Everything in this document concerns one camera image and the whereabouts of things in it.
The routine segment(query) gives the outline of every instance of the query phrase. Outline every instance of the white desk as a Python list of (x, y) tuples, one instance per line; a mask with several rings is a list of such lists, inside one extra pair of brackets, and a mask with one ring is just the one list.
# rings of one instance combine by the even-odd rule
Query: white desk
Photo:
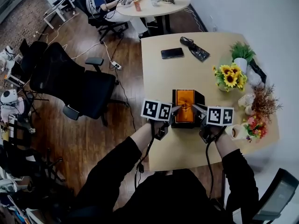
[[(211, 56), (200, 62), (189, 51), (188, 47), (179, 42), (181, 36), (193, 39), (199, 47)], [(240, 34), (231, 33), (183, 33), (160, 35), (141, 39), (142, 67), (145, 97), (162, 102), (172, 101), (172, 89), (195, 89), (205, 96), (207, 106), (234, 107), (234, 124), (243, 123), (246, 117), (243, 108), (238, 107), (238, 99), (245, 92), (237, 89), (227, 93), (216, 86), (213, 65), (218, 66), (232, 60), (230, 45), (236, 41), (246, 42)], [(161, 50), (181, 47), (184, 57), (161, 58)], [(272, 123), (268, 124), (268, 134), (258, 143), (236, 140), (236, 145), (243, 154), (252, 153), (279, 139), (277, 117), (274, 114)], [(207, 164), (206, 144), (199, 136), (199, 129), (172, 129), (161, 140), (155, 140), (149, 151), (149, 168), (151, 171), (193, 168)], [(214, 143), (209, 148), (211, 163), (220, 162), (221, 158)]]
[(158, 2), (158, 6), (154, 7), (151, 4), (151, 0), (141, 0), (141, 11), (137, 12), (133, 3), (130, 5), (117, 5), (116, 11), (120, 14), (132, 16), (132, 17), (156, 17), (158, 26), (160, 28), (160, 34), (163, 34), (163, 22), (162, 17), (165, 16), (166, 30), (170, 31), (169, 14), (176, 13), (189, 6), (191, 0), (175, 0), (175, 4)]
[[(46, 15), (45, 18), (44, 18), (43, 20), (49, 25), (50, 28), (54, 29), (54, 27), (50, 24), (50, 22), (47, 20), (47, 18), (48, 18), (51, 14), (53, 14), (54, 12), (56, 12), (56, 13), (58, 14), (58, 16), (60, 16), (60, 18), (61, 18), (61, 20), (62, 20), (63, 22), (66, 21), (65, 18), (63, 17), (63, 14), (64, 14), (64, 13), (63, 13), (63, 12), (61, 11), (61, 9), (59, 8), (59, 6), (60, 6), (61, 4), (63, 4), (65, 1), (66, 1), (66, 0), (61, 0), (56, 6), (50, 8), (48, 11), (46, 11), (46, 13), (48, 13), (48, 15)], [(74, 6), (74, 4), (72, 3), (72, 1), (71, 1), (71, 0), (68, 0), (68, 1), (70, 2), (71, 6), (72, 6), (73, 8), (75, 8), (75, 6)]]

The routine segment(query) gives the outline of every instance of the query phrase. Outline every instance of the orange box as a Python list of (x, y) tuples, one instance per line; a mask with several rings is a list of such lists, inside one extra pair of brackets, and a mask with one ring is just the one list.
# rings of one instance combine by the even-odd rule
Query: orange box
[(176, 105), (181, 105), (176, 116), (176, 123), (194, 123), (194, 113), (192, 105), (195, 101), (194, 90), (177, 90)]

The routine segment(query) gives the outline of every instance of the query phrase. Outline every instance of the black sleeve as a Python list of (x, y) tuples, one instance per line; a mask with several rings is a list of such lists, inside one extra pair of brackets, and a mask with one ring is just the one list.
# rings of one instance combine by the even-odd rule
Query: black sleeve
[(135, 142), (126, 138), (90, 171), (73, 209), (97, 206), (103, 213), (112, 212), (122, 180), (141, 155)]
[(258, 202), (254, 173), (239, 149), (223, 157), (222, 164), (230, 188), (226, 210), (232, 213), (241, 208), (243, 223), (248, 223)]

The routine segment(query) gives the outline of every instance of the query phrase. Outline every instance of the dried plant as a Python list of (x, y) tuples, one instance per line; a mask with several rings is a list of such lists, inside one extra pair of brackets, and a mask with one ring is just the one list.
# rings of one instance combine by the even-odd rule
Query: dried plant
[(260, 82), (252, 86), (252, 88), (256, 96), (252, 104), (252, 110), (271, 120), (270, 115), (283, 107), (281, 104), (278, 104), (279, 99), (273, 97), (274, 84), (264, 85)]

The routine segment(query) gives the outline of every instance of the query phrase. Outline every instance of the person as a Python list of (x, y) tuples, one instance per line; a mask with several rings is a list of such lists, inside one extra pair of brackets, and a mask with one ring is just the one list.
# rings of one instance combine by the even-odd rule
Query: person
[(139, 34), (140, 39), (150, 36), (148, 28), (158, 28), (154, 17), (145, 18), (147, 22), (147, 26), (145, 26), (139, 17), (131, 17), (118, 13), (116, 11), (117, 4), (118, 0), (86, 0), (86, 6), (89, 13), (93, 15), (100, 14), (105, 17), (107, 21), (129, 21), (135, 31)]
[[(162, 122), (155, 122), (156, 133), (162, 125)], [(218, 131), (217, 128), (212, 130), (215, 135)], [(225, 211), (211, 204), (205, 188), (189, 169), (174, 170), (172, 175), (156, 172), (138, 185), (122, 208), (113, 211), (121, 182), (140, 160), (151, 139), (151, 124), (147, 123), (100, 160), (89, 173), (64, 223), (160, 219), (231, 223), (232, 212), (239, 208), (244, 224), (252, 219), (258, 202), (254, 173), (225, 133), (216, 141), (231, 190)]]

